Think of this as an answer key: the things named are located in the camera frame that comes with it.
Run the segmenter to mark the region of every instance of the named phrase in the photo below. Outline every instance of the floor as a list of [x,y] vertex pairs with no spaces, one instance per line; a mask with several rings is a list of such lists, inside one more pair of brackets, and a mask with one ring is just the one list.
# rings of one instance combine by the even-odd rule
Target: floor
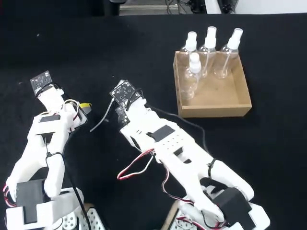
[[120,6],[120,15],[192,14],[187,0],[127,0]]

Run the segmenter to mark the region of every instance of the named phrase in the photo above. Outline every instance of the white spray nozzle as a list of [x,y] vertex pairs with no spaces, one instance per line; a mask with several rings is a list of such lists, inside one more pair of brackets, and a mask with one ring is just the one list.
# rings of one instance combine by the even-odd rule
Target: white spray nozzle
[[187,49],[187,51],[189,51],[189,52],[195,51],[196,46],[197,46],[196,40],[193,40],[193,39],[187,39],[186,40],[185,48]]
[[192,73],[201,71],[201,61],[198,53],[192,53],[189,57],[189,68]]
[[240,28],[236,28],[229,39],[227,46],[230,49],[238,49],[240,45],[240,39],[243,34],[243,30]]
[[188,33],[188,40],[195,40],[196,41],[196,38],[197,38],[197,33],[196,32],[194,32],[194,31],[190,31],[189,33]]
[[243,30],[241,28],[236,28],[232,33],[231,37],[240,40],[243,34]]
[[216,45],[216,27],[209,26],[207,29],[207,36],[205,38],[205,47],[208,49],[215,48]]

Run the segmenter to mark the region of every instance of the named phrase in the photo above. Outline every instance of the black table surface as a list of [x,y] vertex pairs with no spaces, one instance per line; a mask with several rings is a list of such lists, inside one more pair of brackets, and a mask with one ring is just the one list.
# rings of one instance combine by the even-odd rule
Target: black table surface
[[[253,108],[245,117],[190,121],[205,128],[211,154],[251,184],[253,201],[271,219],[270,229],[295,229],[306,222],[307,14],[46,20],[0,25],[0,183],[22,155],[33,117],[44,111],[34,99],[33,76],[48,69],[71,98],[93,104],[95,120],[105,113],[108,93],[120,79],[143,88],[151,105],[176,113],[172,63],[187,32],[196,31],[200,44],[214,25],[220,48],[241,27]],[[201,142],[198,130],[177,122]],[[117,181],[138,152],[111,122],[89,133],[93,123],[74,135],[65,153],[85,202],[95,204],[111,230],[161,228],[173,203],[161,190],[163,167],[154,162],[142,175]],[[166,187],[184,195],[174,178]],[[4,216],[4,202],[0,210]]]

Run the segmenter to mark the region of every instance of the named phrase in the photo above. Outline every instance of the white robotic arm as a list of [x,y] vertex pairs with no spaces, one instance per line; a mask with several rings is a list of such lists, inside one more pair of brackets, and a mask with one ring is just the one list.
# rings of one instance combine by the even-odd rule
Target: white robotic arm
[[[80,207],[81,190],[62,189],[65,164],[63,151],[71,132],[83,125],[87,117],[75,100],[64,100],[64,91],[56,89],[49,72],[31,79],[37,97],[47,112],[34,117],[28,143],[3,189],[8,230],[48,227],[88,229]],[[45,180],[30,180],[43,167],[48,167]]]
[[[251,186],[198,146],[176,123],[159,118],[146,108],[146,100],[138,91],[125,81],[110,93],[121,106],[117,109],[120,131],[142,152],[154,149],[158,163],[185,188],[191,202],[181,202],[181,207],[189,218],[204,229],[266,229],[270,220],[265,211],[249,203],[254,197]],[[201,185],[204,178],[219,182],[222,189],[213,193],[212,186]]]

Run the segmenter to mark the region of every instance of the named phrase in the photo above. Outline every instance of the cardboard box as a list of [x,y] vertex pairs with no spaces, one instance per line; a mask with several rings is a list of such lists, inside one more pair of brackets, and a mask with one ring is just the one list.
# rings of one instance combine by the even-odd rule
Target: cardboard box
[[251,101],[240,58],[235,60],[231,73],[225,79],[217,79],[213,73],[199,81],[195,96],[183,100],[180,96],[179,78],[188,66],[184,53],[176,52],[174,76],[178,114],[181,117],[229,117],[244,116],[251,109]]

